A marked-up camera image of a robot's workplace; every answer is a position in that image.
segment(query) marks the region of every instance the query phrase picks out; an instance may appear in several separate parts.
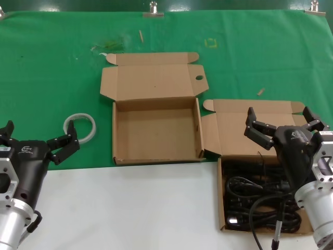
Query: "metal clip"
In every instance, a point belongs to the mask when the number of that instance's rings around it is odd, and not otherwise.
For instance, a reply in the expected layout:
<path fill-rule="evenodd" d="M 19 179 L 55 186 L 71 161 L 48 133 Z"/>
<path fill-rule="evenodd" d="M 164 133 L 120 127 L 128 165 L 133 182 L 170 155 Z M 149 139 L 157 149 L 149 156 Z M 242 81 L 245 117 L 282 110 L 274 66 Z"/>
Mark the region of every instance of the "metal clip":
<path fill-rule="evenodd" d="M 310 11 L 315 11 L 315 12 L 318 12 L 318 1 L 317 0 L 313 0 L 311 2 L 311 8 L 310 8 Z"/>
<path fill-rule="evenodd" d="M 309 10 L 305 10 L 305 13 L 307 14 L 312 14 L 312 15 L 317 15 L 317 16 L 326 16 L 325 12 L 319 12 L 319 2 L 318 0 L 313 0 L 311 1 L 311 7 Z"/>
<path fill-rule="evenodd" d="M 157 3 L 156 2 L 150 2 L 150 12 L 144 13 L 144 17 L 164 17 L 164 13 L 160 13 L 157 11 Z"/>
<path fill-rule="evenodd" d="M 0 6 L 0 20 L 4 19 L 5 18 L 5 13 L 4 11 L 2 10 L 1 6 Z"/>

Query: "green cloth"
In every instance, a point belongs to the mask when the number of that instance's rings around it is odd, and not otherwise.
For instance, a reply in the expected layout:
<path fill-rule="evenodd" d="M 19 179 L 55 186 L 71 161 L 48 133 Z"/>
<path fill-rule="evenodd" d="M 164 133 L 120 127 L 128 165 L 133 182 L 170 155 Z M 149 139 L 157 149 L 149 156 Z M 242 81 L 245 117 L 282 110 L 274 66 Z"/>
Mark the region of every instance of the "green cloth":
<path fill-rule="evenodd" d="M 99 93 L 102 68 L 110 65 L 101 52 L 198 52 L 210 87 L 200 104 L 212 98 L 302 101 L 333 126 L 333 37 L 324 17 L 294 10 L 169 12 L 164 18 L 15 12 L 0 21 L 0 127 L 10 119 L 14 138 L 48 140 L 63 134 L 64 120 L 74 113 L 88 113 L 97 124 L 89 143 L 50 169 L 113 166 L 112 101 Z M 85 121 L 75 125 L 81 138 L 91 128 Z"/>

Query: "wood shaving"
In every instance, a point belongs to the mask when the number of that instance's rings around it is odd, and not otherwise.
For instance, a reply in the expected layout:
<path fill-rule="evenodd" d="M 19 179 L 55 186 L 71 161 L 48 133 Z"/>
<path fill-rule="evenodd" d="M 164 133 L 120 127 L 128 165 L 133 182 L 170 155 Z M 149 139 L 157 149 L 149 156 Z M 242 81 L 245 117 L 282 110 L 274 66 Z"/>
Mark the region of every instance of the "wood shaving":
<path fill-rule="evenodd" d="M 264 91 L 265 91 L 265 88 L 261 89 L 261 90 L 258 92 L 257 95 L 258 95 L 258 96 L 261 96 L 261 94 L 264 93 Z"/>

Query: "empty cardboard box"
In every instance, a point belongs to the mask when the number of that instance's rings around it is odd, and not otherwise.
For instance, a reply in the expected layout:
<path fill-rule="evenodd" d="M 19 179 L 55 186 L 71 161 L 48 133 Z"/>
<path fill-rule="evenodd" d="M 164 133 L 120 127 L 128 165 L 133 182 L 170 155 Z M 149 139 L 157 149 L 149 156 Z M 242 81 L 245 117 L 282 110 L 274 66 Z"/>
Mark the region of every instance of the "empty cardboard box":
<path fill-rule="evenodd" d="M 201 161 L 196 95 L 208 89 L 197 53 L 109 54 L 100 93 L 113 103 L 116 164 Z"/>
<path fill-rule="evenodd" d="M 224 216 L 223 161 L 238 159 L 261 162 L 261 154 L 266 163 L 277 162 L 274 148 L 267 151 L 244 136 L 249 107 L 253 107 L 258 121 L 277 127 L 284 125 L 301 126 L 306 124 L 306 120 L 300 115 L 304 110 L 304 104 L 288 101 L 214 99 L 206 100 L 203 106 L 205 109 L 215 112 L 201 118 L 202 133 L 205 150 L 221 156 L 217 165 L 219 221 L 221 230 L 228 230 Z M 302 218 L 302 223 L 296 234 L 313 233 L 305 210 L 300 209 L 298 213 Z M 260 228 L 256 231 L 274 233 L 274 230 L 266 228 Z"/>

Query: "silver metal cylinder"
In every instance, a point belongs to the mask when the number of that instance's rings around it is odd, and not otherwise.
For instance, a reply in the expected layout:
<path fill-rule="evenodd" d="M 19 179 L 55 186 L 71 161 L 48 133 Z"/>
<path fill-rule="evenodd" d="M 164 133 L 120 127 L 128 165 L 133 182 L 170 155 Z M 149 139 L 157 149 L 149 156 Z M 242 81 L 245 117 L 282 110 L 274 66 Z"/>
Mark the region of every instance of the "silver metal cylinder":
<path fill-rule="evenodd" d="M 0 207 L 0 250 L 16 250 L 24 225 L 30 224 L 32 208 L 25 202 L 12 199 L 10 205 Z"/>
<path fill-rule="evenodd" d="M 333 234 L 333 190 L 332 183 L 310 182 L 295 194 L 300 208 L 304 208 L 312 228 L 313 238 L 318 247 Z"/>

